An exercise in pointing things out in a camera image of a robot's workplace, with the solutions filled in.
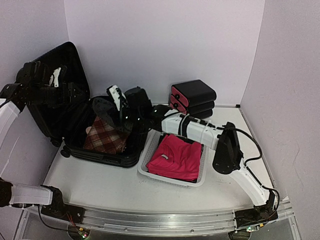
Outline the white perforated plastic basket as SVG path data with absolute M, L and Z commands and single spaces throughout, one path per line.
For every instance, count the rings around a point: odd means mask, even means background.
M 207 147 L 172 134 L 152 130 L 138 162 L 138 172 L 150 179 L 184 187 L 199 187 L 206 177 Z

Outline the dark dotted garment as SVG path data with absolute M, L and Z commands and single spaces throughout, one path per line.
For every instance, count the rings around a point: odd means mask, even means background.
M 118 132 L 130 134 L 133 129 L 133 123 L 120 118 L 114 102 L 108 96 L 98 96 L 93 99 L 92 109 L 97 117 L 102 119 Z

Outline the black ribbed hard-shell suitcase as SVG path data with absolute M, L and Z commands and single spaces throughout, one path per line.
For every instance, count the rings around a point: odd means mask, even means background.
M 63 157 L 112 165 L 135 166 L 145 146 L 147 134 L 136 128 L 128 136 L 122 153 L 103 153 L 84 149 L 86 128 L 96 118 L 89 84 L 75 45 L 68 41 L 24 64 L 16 83 L 29 84 L 27 104 L 41 132 Z

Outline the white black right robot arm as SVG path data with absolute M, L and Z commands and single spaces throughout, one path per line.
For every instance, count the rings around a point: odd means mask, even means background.
M 174 134 L 200 143 L 215 152 L 213 169 L 234 179 L 250 197 L 253 208 L 235 212 L 241 226 L 262 224 L 278 217 L 279 192 L 264 186 L 249 168 L 248 163 L 262 158 L 258 142 L 247 132 L 231 122 L 214 125 L 211 122 L 183 114 L 168 105 L 152 105 L 143 88 L 135 87 L 126 92 L 113 85 L 109 89 L 119 112 L 119 122 L 124 128 L 129 123 L 138 125 L 138 133 L 150 129 L 160 133 Z M 257 147 L 259 155 L 244 160 L 238 133 L 248 137 Z

